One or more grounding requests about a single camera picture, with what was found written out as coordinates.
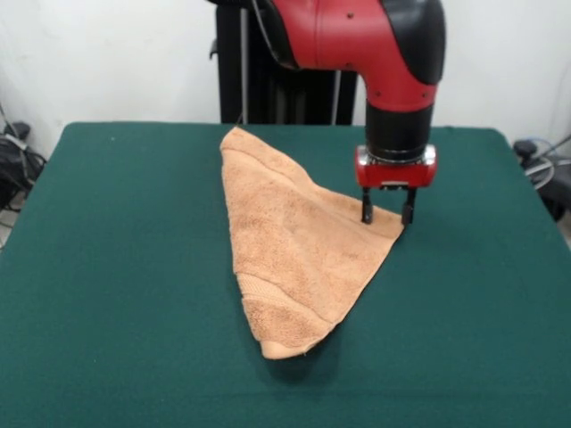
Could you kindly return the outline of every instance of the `orange towel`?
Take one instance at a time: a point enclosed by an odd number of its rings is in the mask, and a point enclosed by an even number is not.
[[[339,324],[402,231],[401,217],[330,192],[257,137],[234,128],[220,147],[234,272],[265,358],[303,354]]]

